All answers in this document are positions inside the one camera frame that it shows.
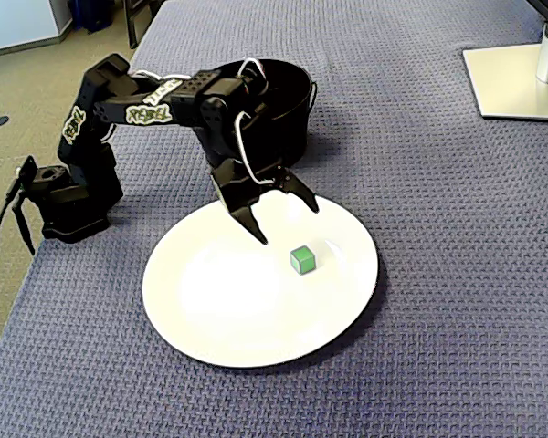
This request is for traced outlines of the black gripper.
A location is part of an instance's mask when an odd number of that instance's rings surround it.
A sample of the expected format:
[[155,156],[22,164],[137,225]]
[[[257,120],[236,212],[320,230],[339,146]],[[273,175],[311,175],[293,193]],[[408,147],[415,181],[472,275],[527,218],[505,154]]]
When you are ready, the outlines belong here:
[[290,169],[285,158],[284,130],[268,113],[211,109],[204,115],[200,142],[211,178],[223,205],[261,244],[268,243],[252,212],[260,196],[278,189],[300,198],[319,212],[314,192]]

